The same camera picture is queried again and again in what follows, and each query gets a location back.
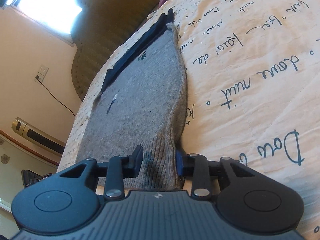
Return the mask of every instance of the round pad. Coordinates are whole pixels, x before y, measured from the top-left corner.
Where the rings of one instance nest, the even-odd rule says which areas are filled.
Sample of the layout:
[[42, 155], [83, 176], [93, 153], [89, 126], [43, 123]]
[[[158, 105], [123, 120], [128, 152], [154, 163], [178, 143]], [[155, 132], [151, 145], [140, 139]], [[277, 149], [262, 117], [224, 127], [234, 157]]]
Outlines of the round pad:
[[44, 212], [58, 212], [71, 205], [72, 197], [63, 191], [47, 191], [38, 195], [35, 205]]
[[47, 180], [25, 188], [14, 198], [12, 214], [19, 227], [60, 234], [81, 228], [96, 214], [98, 197], [77, 179], [67, 178], [63, 183]]
[[254, 190], [244, 196], [246, 205], [256, 211], [272, 211], [281, 205], [281, 198], [267, 190]]

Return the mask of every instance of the beige wall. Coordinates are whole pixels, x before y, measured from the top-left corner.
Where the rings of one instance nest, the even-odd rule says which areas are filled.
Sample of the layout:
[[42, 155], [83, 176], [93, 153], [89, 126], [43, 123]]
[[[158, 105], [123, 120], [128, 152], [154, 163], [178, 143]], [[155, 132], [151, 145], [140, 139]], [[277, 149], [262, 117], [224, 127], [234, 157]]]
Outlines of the beige wall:
[[49, 67], [44, 85], [75, 114], [81, 100], [71, 80], [76, 46], [48, 33], [12, 8], [0, 9], [0, 130], [36, 152], [60, 158], [12, 131], [15, 117], [66, 142], [74, 117], [34, 81], [40, 65]]
[[11, 213], [0, 209], [0, 235], [10, 239], [19, 232]]

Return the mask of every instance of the metal rivet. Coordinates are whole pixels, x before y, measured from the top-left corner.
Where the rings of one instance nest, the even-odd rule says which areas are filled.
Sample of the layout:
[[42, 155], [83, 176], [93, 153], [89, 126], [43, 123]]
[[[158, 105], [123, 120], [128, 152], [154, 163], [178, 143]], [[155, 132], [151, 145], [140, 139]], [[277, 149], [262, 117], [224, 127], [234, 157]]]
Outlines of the metal rivet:
[[210, 191], [205, 188], [198, 188], [194, 191], [194, 194], [198, 197], [205, 197], [210, 194]]
[[106, 192], [106, 195], [108, 197], [120, 197], [121, 193], [122, 192], [119, 189], [111, 189]]

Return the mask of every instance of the power cord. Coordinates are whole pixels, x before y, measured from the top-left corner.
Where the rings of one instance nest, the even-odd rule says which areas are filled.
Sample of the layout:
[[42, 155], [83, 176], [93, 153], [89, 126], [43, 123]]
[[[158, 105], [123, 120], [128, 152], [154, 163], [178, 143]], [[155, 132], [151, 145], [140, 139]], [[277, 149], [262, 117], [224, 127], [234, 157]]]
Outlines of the power cord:
[[57, 100], [60, 104], [62, 104], [66, 109], [68, 109], [68, 110], [73, 114], [74, 117], [76, 117], [75, 114], [74, 114], [67, 106], [65, 106], [63, 103], [61, 103], [61, 102], [49, 91], [49, 89], [47, 89], [47, 88], [44, 86], [44, 84], [42, 84], [42, 82], [39, 80], [39, 76], [38, 76], [38, 75], [36, 75], [36, 80], [38, 80], [38, 82], [50, 93], [50, 95], [52, 95], [52, 96], [54, 97], [55, 100]]

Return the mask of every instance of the bed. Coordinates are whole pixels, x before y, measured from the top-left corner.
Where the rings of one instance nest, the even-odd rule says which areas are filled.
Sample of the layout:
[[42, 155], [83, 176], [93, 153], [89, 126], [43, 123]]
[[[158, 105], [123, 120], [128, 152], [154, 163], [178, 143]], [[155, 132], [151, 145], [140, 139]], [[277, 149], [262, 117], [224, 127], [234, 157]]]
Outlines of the bed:
[[320, 0], [168, 0], [94, 78], [58, 171], [76, 155], [105, 73], [169, 8], [188, 79], [182, 146], [238, 159], [296, 190], [297, 230], [320, 239]]

